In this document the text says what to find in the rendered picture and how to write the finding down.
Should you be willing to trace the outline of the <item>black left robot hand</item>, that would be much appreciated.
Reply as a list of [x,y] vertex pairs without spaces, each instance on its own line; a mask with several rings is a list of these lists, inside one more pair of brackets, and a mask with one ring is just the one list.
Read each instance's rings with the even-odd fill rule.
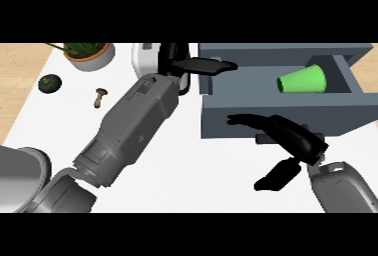
[[162,43],[158,50],[158,73],[179,78],[179,95],[190,88],[190,75],[215,76],[233,71],[238,65],[229,61],[190,56],[187,43]]

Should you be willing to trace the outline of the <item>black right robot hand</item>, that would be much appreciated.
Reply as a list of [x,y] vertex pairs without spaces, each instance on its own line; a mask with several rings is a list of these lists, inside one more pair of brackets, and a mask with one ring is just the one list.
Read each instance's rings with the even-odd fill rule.
[[279,191],[298,175],[300,163],[314,165],[329,145],[303,126],[279,115],[266,117],[255,114],[235,114],[227,118],[229,125],[245,125],[263,130],[291,154],[291,157],[276,164],[267,175],[254,183],[257,191]]

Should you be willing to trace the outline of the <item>blue-grey drawer front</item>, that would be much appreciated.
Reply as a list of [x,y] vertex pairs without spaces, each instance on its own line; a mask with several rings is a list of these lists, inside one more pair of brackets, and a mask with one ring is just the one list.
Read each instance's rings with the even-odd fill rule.
[[255,129],[230,126],[233,114],[279,115],[311,132],[339,136],[378,120],[378,94],[280,94],[202,97],[201,138],[254,138]]

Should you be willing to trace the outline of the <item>green cup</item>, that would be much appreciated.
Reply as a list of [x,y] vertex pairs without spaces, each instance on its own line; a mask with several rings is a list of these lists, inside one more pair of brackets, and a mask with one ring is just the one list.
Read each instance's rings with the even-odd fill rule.
[[276,83],[279,92],[285,94],[323,93],[326,90],[325,72],[320,66],[313,64],[279,76]]

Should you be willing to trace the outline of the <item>white appliance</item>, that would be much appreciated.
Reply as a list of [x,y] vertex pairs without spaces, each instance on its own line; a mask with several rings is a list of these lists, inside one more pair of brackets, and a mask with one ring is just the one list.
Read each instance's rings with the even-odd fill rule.
[[158,72],[159,43],[134,43],[131,47],[131,65],[136,76]]

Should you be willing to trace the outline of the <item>potted green plant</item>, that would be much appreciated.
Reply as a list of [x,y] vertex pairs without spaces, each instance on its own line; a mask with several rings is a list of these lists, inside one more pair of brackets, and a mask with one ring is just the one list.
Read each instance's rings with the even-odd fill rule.
[[115,57],[112,43],[65,43],[62,47],[49,43],[49,46],[63,52],[63,56],[74,67],[84,72],[102,69]]

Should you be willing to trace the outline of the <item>brown mushroom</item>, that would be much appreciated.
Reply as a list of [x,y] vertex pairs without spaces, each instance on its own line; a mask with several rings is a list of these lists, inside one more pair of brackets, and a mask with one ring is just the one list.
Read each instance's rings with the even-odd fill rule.
[[97,96],[96,96],[96,99],[94,99],[93,106],[94,106],[94,108],[99,108],[100,107],[100,103],[102,103],[102,98],[103,98],[105,95],[108,95],[106,89],[97,88],[96,89],[96,94],[97,94]]

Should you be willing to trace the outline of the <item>dark green avocado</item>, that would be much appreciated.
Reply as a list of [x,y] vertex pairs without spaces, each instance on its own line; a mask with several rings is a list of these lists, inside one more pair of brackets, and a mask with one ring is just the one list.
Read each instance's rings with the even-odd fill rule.
[[38,80],[38,90],[46,93],[55,93],[62,86],[62,79],[57,75],[49,74],[44,75]]

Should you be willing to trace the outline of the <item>grey rounded robot body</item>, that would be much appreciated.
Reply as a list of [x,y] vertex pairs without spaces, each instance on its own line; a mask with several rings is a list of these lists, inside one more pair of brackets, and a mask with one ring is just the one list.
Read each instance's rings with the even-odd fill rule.
[[50,181],[52,162],[31,147],[0,146],[0,213],[19,213]]

